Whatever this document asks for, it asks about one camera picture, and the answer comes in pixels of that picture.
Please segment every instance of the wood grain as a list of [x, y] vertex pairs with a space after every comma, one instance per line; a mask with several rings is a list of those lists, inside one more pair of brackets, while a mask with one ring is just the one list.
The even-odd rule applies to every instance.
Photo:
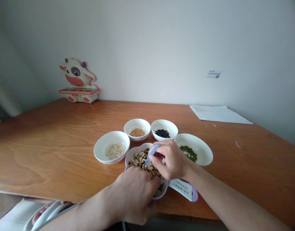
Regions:
[[[167, 119], [179, 133], [204, 140], [214, 154], [208, 172], [295, 228], [295, 146], [258, 125], [201, 121], [189, 105], [60, 99], [2, 122], [0, 191], [72, 202], [91, 197], [125, 169], [124, 161], [98, 162], [96, 141], [134, 118]], [[152, 134], [131, 148], [145, 142], [155, 142]], [[161, 214], [219, 219], [201, 197], [191, 203], [170, 188], [158, 206]]]

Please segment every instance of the left hand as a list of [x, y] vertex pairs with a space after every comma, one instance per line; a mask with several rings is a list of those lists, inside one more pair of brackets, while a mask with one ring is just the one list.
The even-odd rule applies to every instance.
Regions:
[[157, 205], [151, 201], [160, 187], [160, 179], [131, 166], [109, 186], [109, 206], [116, 221], [144, 225], [157, 214]]

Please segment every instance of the cow toy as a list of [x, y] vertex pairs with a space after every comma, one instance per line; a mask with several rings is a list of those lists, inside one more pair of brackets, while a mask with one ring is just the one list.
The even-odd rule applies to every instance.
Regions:
[[73, 58], [65, 59], [65, 62], [60, 68], [65, 71], [65, 77], [70, 84], [68, 88], [58, 92], [66, 95], [73, 103], [92, 103], [97, 100], [100, 89], [94, 84], [96, 77], [86, 69], [86, 63]]

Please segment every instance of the small white bowl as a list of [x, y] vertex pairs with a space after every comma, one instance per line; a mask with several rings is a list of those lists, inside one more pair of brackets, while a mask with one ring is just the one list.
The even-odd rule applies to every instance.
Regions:
[[[172, 123], [172, 122], [170, 122], [168, 120], [155, 120], [152, 123], [151, 128], [152, 128], [152, 133], [153, 133], [154, 138], [156, 140], [158, 140], [158, 141], [174, 140], [174, 138], [178, 134], [177, 126], [174, 123]], [[158, 129], [167, 130], [168, 133], [169, 133], [170, 138], [163, 138], [161, 136], [156, 135], [155, 132]]]
[[[139, 136], [139, 137], [131, 136], [130, 133], [133, 130], [135, 130], [136, 128], [139, 128], [139, 129], [145, 131], [145, 135]], [[146, 120], [143, 120], [143, 119], [129, 120], [124, 126], [124, 132], [129, 136], [131, 141], [140, 142], [140, 141], [145, 140], [148, 137], [148, 135], [150, 134], [151, 125], [149, 122], [147, 122]]]
[[187, 145], [197, 154], [196, 163], [201, 166], [209, 165], [213, 161], [213, 153], [210, 147], [200, 138], [190, 134], [179, 134], [174, 139], [175, 143], [180, 146]]
[[[144, 143], [139, 147], [134, 147], [134, 148], [130, 149], [125, 157], [125, 164], [126, 164], [125, 171], [129, 168], [128, 163], [130, 161], [130, 158], [133, 157], [134, 154], [136, 154], [136, 152], [141, 152], [145, 149], [151, 149], [152, 146], [153, 146], [152, 143]], [[161, 186], [161, 189], [162, 189], [161, 194], [158, 197], [153, 197], [153, 200], [159, 200], [160, 198], [162, 198], [166, 194], [166, 191], [168, 189], [168, 181], [166, 179], [164, 179], [164, 184]]]
[[[106, 156], [107, 149], [111, 144], [121, 143], [125, 147], [125, 152], [118, 158], [114, 160], [110, 160], [108, 156]], [[94, 147], [94, 156], [96, 159], [103, 164], [115, 164], [120, 162], [127, 154], [130, 146], [130, 140], [127, 134], [120, 131], [109, 132], [96, 142]]]

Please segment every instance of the paper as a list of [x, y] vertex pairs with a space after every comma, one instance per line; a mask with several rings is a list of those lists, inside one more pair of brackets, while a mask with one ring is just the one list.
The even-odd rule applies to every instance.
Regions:
[[192, 185], [191, 184], [188, 184], [180, 179], [174, 179], [170, 181], [170, 187], [178, 191], [188, 200], [192, 201]]
[[207, 78], [215, 78], [215, 79], [217, 79], [217, 78], [220, 77], [221, 73], [222, 73], [222, 70], [217, 70], [217, 71], [210, 70], [208, 75], [207, 75]]
[[253, 124], [241, 115], [228, 109], [227, 106], [199, 106], [190, 105], [200, 120], [218, 121], [237, 124]]

